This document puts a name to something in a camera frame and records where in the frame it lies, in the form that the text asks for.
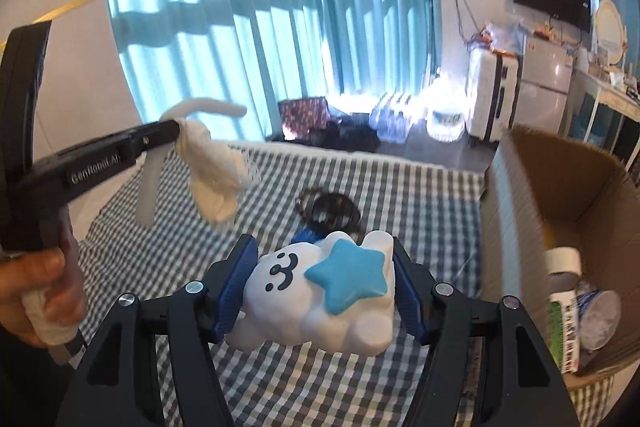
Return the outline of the person's left hand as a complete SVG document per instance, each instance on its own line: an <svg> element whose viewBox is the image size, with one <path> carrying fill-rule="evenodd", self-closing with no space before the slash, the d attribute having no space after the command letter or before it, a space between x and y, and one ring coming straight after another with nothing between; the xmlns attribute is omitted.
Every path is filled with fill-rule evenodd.
<svg viewBox="0 0 640 427"><path fill-rule="evenodd" d="M24 343L51 347L50 329L77 329L86 308L69 217L60 220L58 247L1 259L1 326Z"/></svg>

